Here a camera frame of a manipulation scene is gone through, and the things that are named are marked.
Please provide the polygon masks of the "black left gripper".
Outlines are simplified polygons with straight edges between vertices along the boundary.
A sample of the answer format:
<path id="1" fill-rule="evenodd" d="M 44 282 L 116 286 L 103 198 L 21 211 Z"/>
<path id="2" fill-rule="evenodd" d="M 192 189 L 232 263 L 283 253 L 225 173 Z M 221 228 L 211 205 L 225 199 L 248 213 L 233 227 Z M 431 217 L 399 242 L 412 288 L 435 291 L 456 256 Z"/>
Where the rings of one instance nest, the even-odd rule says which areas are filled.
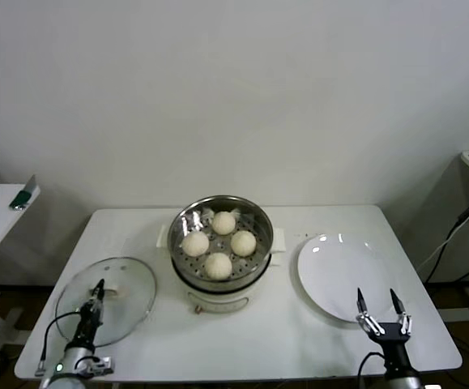
<path id="1" fill-rule="evenodd" d="M 77 348 L 95 349 L 94 339 L 101 325 L 100 314 L 103 310 L 104 279 L 100 279 L 92 290 L 90 310 L 81 310 L 80 320 L 73 336 L 73 346 Z"/>

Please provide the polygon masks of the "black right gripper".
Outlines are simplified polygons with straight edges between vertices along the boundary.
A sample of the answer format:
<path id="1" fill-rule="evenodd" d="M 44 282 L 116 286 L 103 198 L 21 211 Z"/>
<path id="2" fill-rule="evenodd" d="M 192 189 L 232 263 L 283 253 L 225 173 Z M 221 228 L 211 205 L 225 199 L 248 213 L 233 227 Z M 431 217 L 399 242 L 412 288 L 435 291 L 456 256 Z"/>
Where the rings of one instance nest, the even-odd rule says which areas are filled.
<path id="1" fill-rule="evenodd" d="M 407 313 L 403 302 L 393 289 L 390 289 L 390 295 L 395 313 L 398 315 L 397 323 L 379 323 L 368 312 L 360 288 L 357 289 L 356 321 L 368 335 L 375 335 L 374 341 L 382 348 L 387 370 L 408 370 L 411 369 L 411 362 L 405 344 L 411 335 L 411 315 Z"/>

